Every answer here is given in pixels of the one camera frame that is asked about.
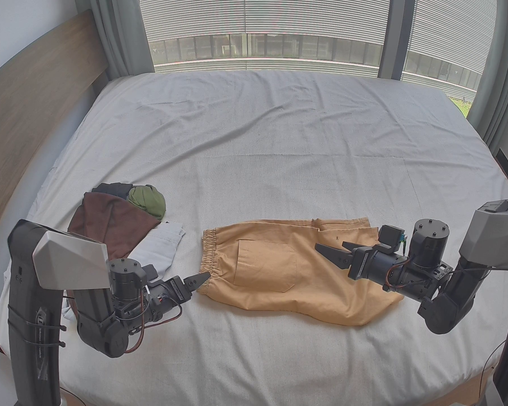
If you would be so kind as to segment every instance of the green garment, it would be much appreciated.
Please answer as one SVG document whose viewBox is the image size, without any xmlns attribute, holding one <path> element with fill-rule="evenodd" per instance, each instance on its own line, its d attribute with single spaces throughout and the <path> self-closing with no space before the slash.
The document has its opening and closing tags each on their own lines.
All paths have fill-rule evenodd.
<svg viewBox="0 0 508 406">
<path fill-rule="evenodd" d="M 128 201 L 160 221 L 166 213 L 166 200 L 152 185 L 134 186 L 128 192 Z"/>
</svg>

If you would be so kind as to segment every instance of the maroon cloth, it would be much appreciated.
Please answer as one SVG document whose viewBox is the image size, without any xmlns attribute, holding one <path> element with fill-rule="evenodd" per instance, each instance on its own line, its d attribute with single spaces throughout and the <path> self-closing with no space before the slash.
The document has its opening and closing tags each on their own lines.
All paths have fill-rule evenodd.
<svg viewBox="0 0 508 406">
<path fill-rule="evenodd" d="M 125 199 L 106 193 L 85 193 L 68 232 L 106 244 L 109 260 L 113 260 L 127 257 L 158 224 L 159 220 Z"/>
</svg>

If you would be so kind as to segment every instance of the gray curtain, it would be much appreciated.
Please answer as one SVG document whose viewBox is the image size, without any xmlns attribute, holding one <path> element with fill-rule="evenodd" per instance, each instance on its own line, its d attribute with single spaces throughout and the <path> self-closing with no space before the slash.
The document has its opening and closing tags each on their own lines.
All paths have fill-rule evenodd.
<svg viewBox="0 0 508 406">
<path fill-rule="evenodd" d="M 75 0 L 77 11 L 91 9 L 110 80 L 154 72 L 139 0 Z"/>
<path fill-rule="evenodd" d="M 496 154 L 508 122 L 508 0 L 497 0 L 493 42 L 468 121 Z"/>
</svg>

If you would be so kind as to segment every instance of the bed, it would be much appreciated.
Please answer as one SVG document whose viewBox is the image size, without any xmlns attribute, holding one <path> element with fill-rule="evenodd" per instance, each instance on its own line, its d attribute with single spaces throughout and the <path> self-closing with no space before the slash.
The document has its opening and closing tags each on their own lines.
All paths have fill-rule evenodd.
<svg viewBox="0 0 508 406">
<path fill-rule="evenodd" d="M 167 276 L 197 273 L 204 229 L 261 218 L 367 216 L 408 233 L 448 223 L 455 266 L 474 210 L 508 181 L 434 88 L 302 71 L 144 74 L 109 83 L 54 164 L 29 220 L 65 230 L 100 182 L 152 184 L 186 231 Z M 8 280 L 0 346 L 8 353 Z M 492 272 L 447 335 L 405 299 L 361 327 L 244 311 L 195 294 L 177 321 L 111 360 L 74 323 L 61 384 L 95 406 L 419 405 L 481 372 L 508 326 L 508 273 Z"/>
</svg>

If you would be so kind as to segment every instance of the brown garment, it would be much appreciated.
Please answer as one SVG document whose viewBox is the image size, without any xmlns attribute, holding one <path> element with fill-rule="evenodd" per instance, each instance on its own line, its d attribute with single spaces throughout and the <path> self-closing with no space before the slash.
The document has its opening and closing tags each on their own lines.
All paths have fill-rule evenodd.
<svg viewBox="0 0 508 406">
<path fill-rule="evenodd" d="M 159 220 L 125 199 L 105 193 L 85 193 L 68 232 L 106 244 L 109 260 L 113 260 L 128 256 L 158 224 Z"/>
<path fill-rule="evenodd" d="M 378 229 L 358 220 L 243 222 L 203 232 L 198 289 L 215 301 L 245 310 L 295 311 L 339 325 L 364 325 L 402 299 L 365 279 L 353 281 L 315 249 L 343 240 L 377 242 Z"/>
</svg>

